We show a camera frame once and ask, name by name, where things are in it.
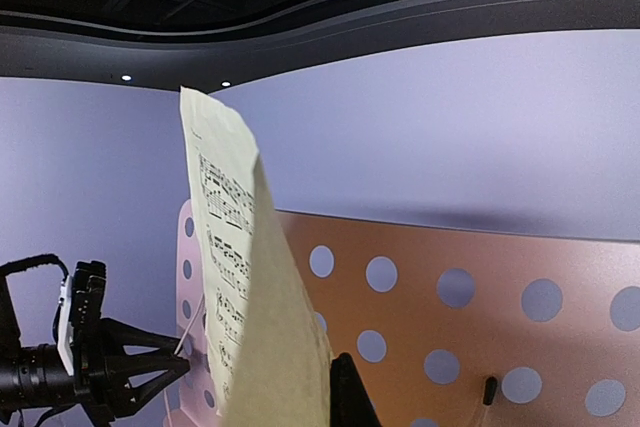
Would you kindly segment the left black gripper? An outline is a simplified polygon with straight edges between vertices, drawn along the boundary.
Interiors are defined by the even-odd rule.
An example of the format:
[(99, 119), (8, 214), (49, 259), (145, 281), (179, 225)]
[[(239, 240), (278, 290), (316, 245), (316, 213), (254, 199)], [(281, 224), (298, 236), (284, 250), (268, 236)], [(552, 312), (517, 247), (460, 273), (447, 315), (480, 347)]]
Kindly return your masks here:
[[(178, 343), (176, 337), (111, 318), (101, 319), (92, 333), (78, 329), (72, 343), (76, 403), (89, 420), (135, 415), (190, 370), (190, 362), (175, 352)], [(112, 384), (106, 362), (112, 362)], [(145, 383), (127, 387), (131, 377), (154, 373)]]

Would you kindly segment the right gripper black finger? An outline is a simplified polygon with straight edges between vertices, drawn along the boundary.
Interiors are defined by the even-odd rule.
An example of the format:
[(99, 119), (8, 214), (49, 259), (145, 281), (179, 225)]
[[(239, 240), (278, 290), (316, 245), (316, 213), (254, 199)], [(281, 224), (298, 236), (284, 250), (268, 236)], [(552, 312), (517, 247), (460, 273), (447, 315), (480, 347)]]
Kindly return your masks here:
[(330, 367), (330, 426), (376, 427), (378, 417), (355, 362), (341, 353)]

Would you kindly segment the yellow sheet music page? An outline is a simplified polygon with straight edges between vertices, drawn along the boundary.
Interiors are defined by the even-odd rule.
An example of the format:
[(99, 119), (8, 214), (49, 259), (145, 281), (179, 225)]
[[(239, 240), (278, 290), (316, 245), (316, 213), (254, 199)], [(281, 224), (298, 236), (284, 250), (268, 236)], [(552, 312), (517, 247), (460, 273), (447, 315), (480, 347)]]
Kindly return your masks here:
[(254, 135), (237, 111), (190, 88), (180, 91), (180, 113), (221, 422), (326, 426), (332, 352)]

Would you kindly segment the pink music stand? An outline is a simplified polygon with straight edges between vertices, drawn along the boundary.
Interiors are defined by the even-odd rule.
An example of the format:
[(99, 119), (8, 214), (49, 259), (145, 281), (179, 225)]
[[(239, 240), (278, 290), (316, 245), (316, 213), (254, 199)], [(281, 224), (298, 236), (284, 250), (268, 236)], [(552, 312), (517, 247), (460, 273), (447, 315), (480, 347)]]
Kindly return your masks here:
[[(276, 214), (331, 362), (352, 356), (377, 426), (638, 424), (637, 243)], [(191, 202), (180, 218), (190, 370), (165, 424), (225, 426)]]

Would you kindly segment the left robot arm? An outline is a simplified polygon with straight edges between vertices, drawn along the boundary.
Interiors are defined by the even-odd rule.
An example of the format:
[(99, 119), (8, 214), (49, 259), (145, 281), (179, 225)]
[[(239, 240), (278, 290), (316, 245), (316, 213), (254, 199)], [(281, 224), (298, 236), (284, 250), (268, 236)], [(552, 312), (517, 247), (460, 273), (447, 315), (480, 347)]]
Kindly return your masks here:
[(190, 370), (179, 339), (147, 332), (102, 314), (107, 267), (80, 261), (69, 270), (54, 254), (8, 262), (1, 276), (54, 265), (62, 280), (53, 343), (26, 347), (8, 284), (1, 284), (1, 422), (42, 409), (49, 418), (80, 406), (94, 426), (138, 413)]

